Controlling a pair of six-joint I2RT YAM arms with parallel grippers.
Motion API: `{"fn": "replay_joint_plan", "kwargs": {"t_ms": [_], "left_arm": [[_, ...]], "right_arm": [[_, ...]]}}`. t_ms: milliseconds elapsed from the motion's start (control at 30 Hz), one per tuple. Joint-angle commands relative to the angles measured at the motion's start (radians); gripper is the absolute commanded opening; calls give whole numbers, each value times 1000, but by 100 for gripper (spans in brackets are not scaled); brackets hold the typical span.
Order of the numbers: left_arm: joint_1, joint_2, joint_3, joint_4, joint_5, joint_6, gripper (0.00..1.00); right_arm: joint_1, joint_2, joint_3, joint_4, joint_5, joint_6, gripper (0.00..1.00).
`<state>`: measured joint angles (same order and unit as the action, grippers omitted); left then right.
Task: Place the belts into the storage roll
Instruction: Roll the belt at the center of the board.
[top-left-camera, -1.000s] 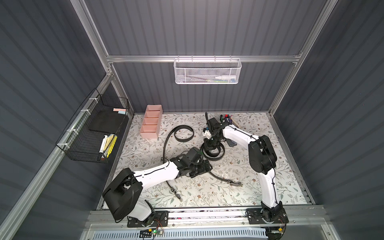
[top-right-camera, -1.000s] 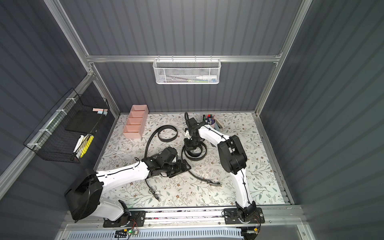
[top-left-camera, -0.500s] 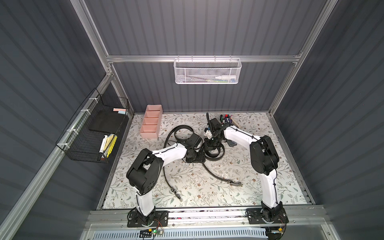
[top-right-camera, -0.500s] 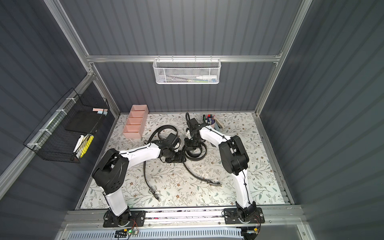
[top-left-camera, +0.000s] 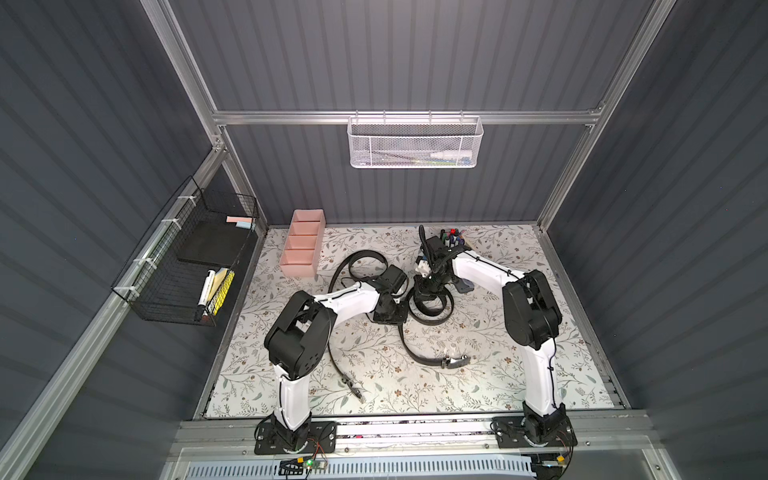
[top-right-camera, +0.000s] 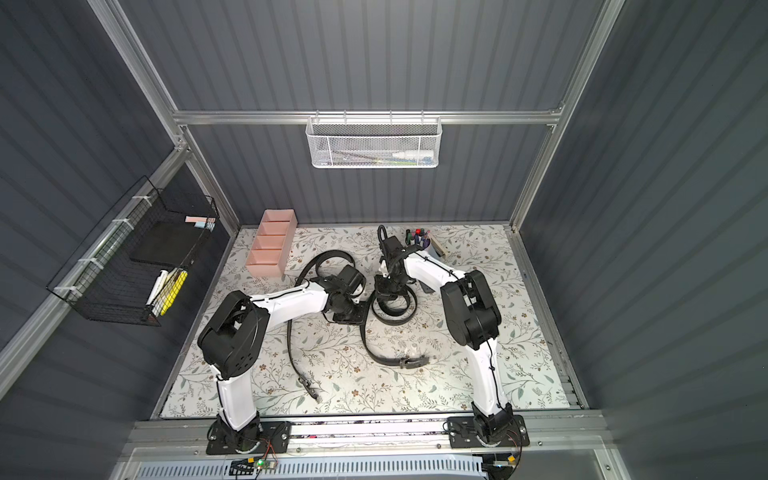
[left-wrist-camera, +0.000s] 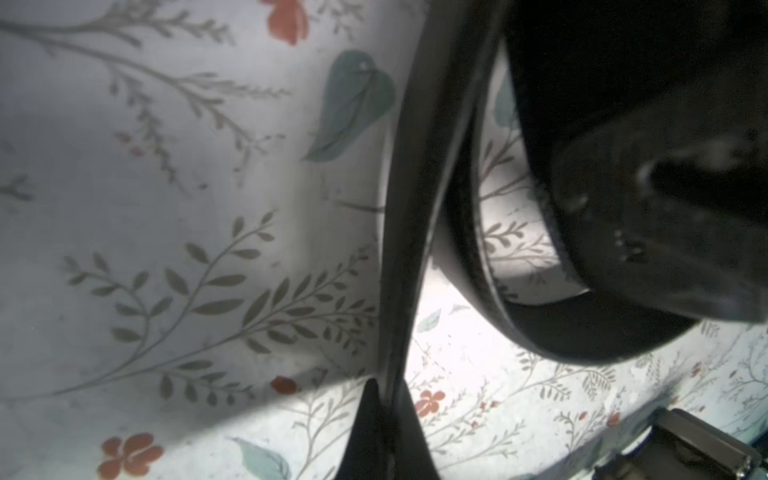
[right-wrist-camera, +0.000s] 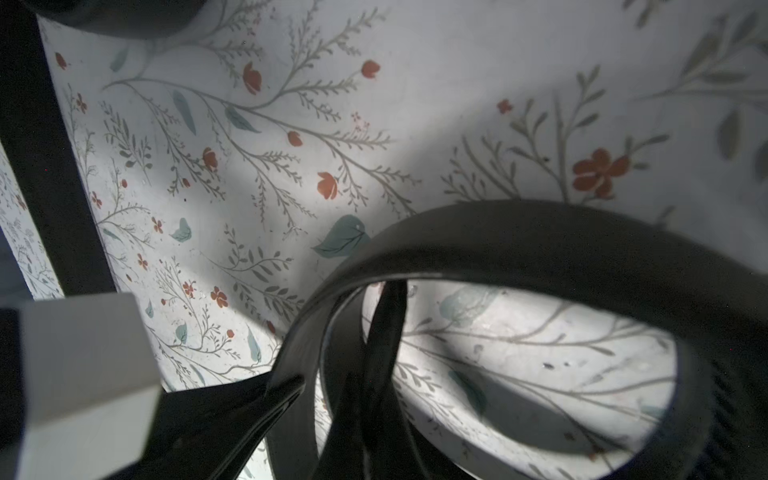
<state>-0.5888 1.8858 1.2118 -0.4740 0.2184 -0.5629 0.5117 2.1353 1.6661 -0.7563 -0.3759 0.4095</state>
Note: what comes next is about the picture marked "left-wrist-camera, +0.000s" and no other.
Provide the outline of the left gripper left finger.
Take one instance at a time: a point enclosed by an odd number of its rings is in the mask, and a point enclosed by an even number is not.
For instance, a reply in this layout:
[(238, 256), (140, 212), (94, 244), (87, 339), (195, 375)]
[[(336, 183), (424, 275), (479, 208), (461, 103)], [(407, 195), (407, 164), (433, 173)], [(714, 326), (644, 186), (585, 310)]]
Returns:
[(335, 480), (383, 480), (387, 476), (384, 413), (375, 379), (366, 381)]

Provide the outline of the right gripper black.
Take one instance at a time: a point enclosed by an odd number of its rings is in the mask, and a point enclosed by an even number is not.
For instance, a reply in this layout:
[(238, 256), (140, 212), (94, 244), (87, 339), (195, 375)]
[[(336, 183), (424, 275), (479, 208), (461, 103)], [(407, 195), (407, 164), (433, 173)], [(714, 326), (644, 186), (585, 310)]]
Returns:
[(522, 1), (520, 124), (563, 264), (598, 299), (767, 318), (767, 5)]

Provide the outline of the black belt with end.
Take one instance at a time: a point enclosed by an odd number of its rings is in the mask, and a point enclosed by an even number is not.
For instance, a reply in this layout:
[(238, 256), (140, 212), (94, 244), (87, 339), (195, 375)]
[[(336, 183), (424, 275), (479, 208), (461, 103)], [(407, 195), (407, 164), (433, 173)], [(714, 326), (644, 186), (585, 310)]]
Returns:
[(404, 95), (386, 191), (378, 335), (387, 476), (393, 478), (393, 404), (404, 373), (430, 255), (505, 337), (548, 359), (596, 365), (662, 346), (690, 318), (588, 292), (545, 305), (506, 301), (483, 250), (472, 164), (485, 88), (513, 1), (442, 1), (424, 24)]

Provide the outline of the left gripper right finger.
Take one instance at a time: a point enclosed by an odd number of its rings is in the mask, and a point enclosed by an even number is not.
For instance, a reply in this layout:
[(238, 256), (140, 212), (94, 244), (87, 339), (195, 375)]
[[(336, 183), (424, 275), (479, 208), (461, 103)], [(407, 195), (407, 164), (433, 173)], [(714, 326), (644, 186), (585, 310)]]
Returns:
[(415, 404), (404, 380), (396, 388), (393, 404), (393, 478), (397, 480), (438, 480)]

